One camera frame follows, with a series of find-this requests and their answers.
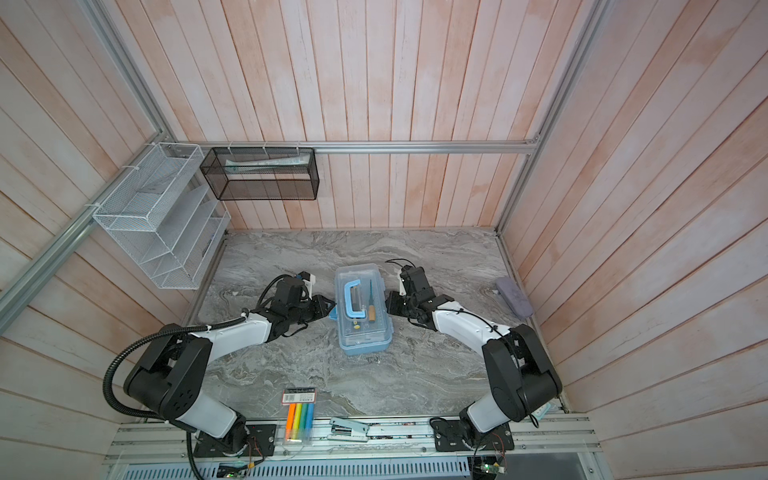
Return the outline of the blue clear-lid tool box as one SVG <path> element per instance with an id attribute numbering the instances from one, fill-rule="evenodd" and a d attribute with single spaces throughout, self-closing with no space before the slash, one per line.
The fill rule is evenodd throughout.
<path id="1" fill-rule="evenodd" d="M 369 282 L 375 288 L 377 320 L 368 321 Z M 393 337 L 392 320 L 385 306 L 385 284 L 375 264 L 339 268 L 335 273 L 336 307 L 331 317 L 338 326 L 342 351 L 348 356 L 386 350 Z"/>

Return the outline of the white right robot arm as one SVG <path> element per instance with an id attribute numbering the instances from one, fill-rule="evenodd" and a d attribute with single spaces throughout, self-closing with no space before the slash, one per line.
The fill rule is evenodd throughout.
<path id="1" fill-rule="evenodd" d="M 479 354 L 489 392 L 459 413 L 457 421 L 442 417 L 434 432 L 469 449 L 483 448 L 494 431 L 525 419 L 562 393 L 562 382 L 535 330 L 509 327 L 465 309 L 448 295 L 439 295 L 422 267 L 393 259 L 401 267 L 400 289 L 387 293 L 387 312 L 410 324 L 447 335 Z"/>

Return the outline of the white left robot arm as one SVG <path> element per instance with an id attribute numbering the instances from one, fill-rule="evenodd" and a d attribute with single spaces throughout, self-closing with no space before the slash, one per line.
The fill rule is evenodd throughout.
<path id="1" fill-rule="evenodd" d="M 102 394 L 123 415 L 167 421 L 189 433 L 200 432 L 239 450 L 245 442 L 245 417 L 202 393 L 209 363 L 242 349 L 292 335 L 327 317 L 336 303 L 314 294 L 312 276 L 281 274 L 266 287 L 256 306 L 215 324 L 169 324 L 120 352 L 107 367 Z"/>

